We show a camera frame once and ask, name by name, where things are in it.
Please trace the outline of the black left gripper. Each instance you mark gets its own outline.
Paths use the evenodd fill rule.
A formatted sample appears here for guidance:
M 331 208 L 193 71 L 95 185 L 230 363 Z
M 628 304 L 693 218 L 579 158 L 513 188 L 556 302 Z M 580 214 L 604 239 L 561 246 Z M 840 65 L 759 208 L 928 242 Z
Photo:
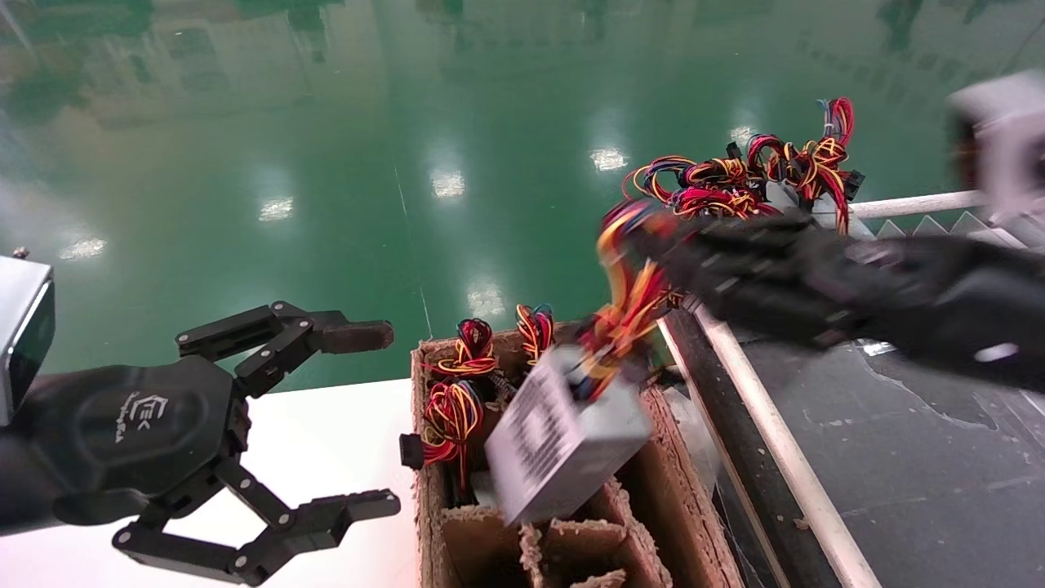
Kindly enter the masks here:
M 391 490 L 292 509 L 239 465 L 249 421 L 233 376 L 199 357 L 41 377 L 16 409 L 16 523 L 104 525 L 144 566 L 257 587 L 291 559 L 335 550 L 352 524 L 395 516 Z M 240 547 L 165 531 L 227 488 L 265 522 Z

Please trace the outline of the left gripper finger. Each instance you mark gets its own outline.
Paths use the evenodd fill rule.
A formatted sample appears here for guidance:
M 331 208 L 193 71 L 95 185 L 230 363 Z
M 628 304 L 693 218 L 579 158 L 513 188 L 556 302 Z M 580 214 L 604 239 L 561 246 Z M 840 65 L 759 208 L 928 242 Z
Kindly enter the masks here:
M 249 354 L 234 369 L 239 397 L 260 398 L 314 354 L 355 354 L 387 349 L 394 328 L 387 320 L 352 323 L 340 311 L 304 311 L 276 301 L 223 317 L 176 336 L 182 358 L 213 363 Z

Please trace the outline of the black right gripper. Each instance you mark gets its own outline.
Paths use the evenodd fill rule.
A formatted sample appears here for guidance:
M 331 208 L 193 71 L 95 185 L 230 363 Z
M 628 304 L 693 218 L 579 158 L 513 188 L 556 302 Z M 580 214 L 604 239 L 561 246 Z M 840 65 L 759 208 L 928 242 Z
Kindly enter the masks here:
M 652 215 L 632 229 L 632 249 L 667 271 L 852 268 L 855 309 L 788 278 L 691 273 L 682 288 L 710 316 L 758 337 L 806 349 L 864 337 L 937 371 L 1043 387 L 1041 253 L 963 237 L 855 241 L 811 215 Z

